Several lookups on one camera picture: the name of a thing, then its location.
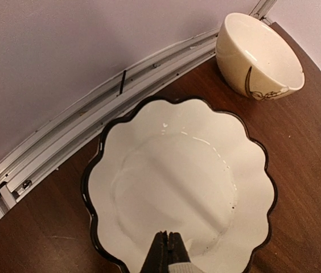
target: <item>wall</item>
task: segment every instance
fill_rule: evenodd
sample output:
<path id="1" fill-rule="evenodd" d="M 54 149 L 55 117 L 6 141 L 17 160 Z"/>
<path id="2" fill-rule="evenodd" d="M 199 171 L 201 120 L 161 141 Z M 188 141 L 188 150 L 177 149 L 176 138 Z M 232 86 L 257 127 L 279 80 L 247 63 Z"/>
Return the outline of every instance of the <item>wall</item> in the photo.
<path id="1" fill-rule="evenodd" d="M 0 160 L 98 84 L 258 0 L 0 0 Z"/>
<path id="2" fill-rule="evenodd" d="M 321 0 L 277 0 L 268 17 L 279 23 L 321 69 Z"/>

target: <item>scalloped plate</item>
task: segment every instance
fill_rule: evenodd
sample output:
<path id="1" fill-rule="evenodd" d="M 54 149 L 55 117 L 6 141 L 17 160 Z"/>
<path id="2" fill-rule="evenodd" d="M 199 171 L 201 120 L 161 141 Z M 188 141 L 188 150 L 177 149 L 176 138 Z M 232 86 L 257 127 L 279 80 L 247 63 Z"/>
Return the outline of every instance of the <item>scalloped plate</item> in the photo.
<path id="1" fill-rule="evenodd" d="M 85 170 L 92 241 L 135 273 L 155 233 L 179 232 L 201 270 L 242 272 L 270 238 L 277 191 L 267 161 L 235 114 L 149 97 L 105 126 Z"/>

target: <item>dish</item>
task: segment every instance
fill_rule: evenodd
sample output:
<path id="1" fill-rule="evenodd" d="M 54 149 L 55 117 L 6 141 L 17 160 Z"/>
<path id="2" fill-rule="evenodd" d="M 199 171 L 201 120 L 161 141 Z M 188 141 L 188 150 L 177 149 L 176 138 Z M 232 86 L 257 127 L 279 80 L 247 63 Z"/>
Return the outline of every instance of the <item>dish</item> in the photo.
<path id="1" fill-rule="evenodd" d="M 249 98 L 274 100 L 304 86 L 303 69 L 291 47 L 246 14 L 226 16 L 217 37 L 216 60 L 232 89 Z"/>
<path id="2" fill-rule="evenodd" d="M 105 126 L 82 180 L 98 252 L 139 272 L 155 233 L 179 232 L 207 273 L 241 272 L 270 238 L 265 149 L 202 99 L 149 97 Z"/>

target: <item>plate center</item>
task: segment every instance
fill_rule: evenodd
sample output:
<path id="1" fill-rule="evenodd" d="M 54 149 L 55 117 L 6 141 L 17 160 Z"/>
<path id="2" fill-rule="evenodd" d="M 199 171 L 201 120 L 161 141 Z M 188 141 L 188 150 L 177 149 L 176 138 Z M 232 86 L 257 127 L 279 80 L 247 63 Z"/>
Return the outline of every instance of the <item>plate center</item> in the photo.
<path id="1" fill-rule="evenodd" d="M 232 170 L 204 139 L 159 135 L 127 154 L 112 181 L 117 223 L 145 255 L 156 232 L 180 232 L 194 257 L 210 250 L 233 218 Z"/>

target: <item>dark wood tabletop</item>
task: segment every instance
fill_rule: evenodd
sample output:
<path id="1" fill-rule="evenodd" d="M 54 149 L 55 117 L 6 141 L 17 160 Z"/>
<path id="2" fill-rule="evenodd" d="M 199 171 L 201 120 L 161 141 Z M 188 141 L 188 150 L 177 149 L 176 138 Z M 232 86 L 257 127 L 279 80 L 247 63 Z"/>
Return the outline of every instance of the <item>dark wood tabletop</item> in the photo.
<path id="1" fill-rule="evenodd" d="M 279 25 L 273 27 L 302 63 L 301 91 L 276 101 L 250 100 L 227 86 L 212 59 L 159 94 L 202 96 L 215 110 L 238 114 L 266 147 L 278 202 L 271 241 L 256 252 L 251 272 L 321 272 L 321 71 Z M 95 139 L 0 220 L 0 272 L 119 272 L 93 248 L 81 199 L 80 178 L 96 148 Z"/>

